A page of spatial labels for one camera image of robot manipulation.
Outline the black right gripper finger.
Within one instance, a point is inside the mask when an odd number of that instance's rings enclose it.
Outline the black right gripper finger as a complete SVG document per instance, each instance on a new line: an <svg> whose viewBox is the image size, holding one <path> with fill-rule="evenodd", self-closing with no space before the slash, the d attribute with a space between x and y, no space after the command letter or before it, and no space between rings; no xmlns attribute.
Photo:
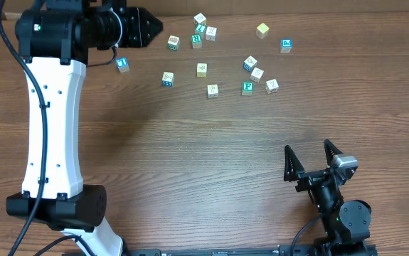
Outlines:
<svg viewBox="0 0 409 256"><path fill-rule="evenodd" d="M342 154L342 152L329 139L324 140L324 150L328 166L331 166L331 162L335 155Z"/></svg>
<svg viewBox="0 0 409 256"><path fill-rule="evenodd" d="M290 145L285 146L284 181L297 181L305 170Z"/></svg>

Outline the wooden block red U side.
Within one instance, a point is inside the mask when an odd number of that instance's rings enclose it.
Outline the wooden block red U side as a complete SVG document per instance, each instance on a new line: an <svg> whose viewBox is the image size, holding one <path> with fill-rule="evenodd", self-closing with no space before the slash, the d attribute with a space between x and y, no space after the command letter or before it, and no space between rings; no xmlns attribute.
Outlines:
<svg viewBox="0 0 409 256"><path fill-rule="evenodd" d="M174 74L170 72L164 72L162 76L162 85L172 87L174 85Z"/></svg>

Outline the wooden block hook drawing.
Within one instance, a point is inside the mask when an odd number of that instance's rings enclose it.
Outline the wooden block hook drawing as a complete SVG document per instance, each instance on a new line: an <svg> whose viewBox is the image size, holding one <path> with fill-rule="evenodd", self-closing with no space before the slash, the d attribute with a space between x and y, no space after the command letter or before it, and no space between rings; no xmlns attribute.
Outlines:
<svg viewBox="0 0 409 256"><path fill-rule="evenodd" d="M208 85L207 86L208 98L218 97L218 86L217 85Z"/></svg>

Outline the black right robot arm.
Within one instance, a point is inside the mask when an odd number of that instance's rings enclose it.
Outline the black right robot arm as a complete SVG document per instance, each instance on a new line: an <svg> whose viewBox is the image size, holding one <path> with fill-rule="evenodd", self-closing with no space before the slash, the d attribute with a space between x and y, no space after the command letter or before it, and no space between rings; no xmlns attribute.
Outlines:
<svg viewBox="0 0 409 256"><path fill-rule="evenodd" d="M324 141L326 168L307 172L291 146L285 146L284 180L296 181L297 192L306 191L317 207L318 216L303 226L291 245L279 246L287 255L377 255L375 245L367 245L370 237L371 207L362 200L345 201L339 189L356 173L358 160L340 151L329 139ZM321 221L325 236L311 245L298 246L301 234Z"/></svg>

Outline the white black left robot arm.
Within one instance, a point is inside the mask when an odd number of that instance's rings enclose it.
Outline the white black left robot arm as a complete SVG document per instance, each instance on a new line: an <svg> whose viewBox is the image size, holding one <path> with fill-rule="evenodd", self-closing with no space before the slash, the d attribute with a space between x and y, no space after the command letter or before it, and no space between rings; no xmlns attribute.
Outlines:
<svg viewBox="0 0 409 256"><path fill-rule="evenodd" d="M162 29L153 14L125 1L35 1L21 14L11 52L28 85L28 159L21 190L6 199L9 215L61 232L84 255L128 254L105 217L105 187L83 181L80 96L91 48L143 48Z"/></svg>

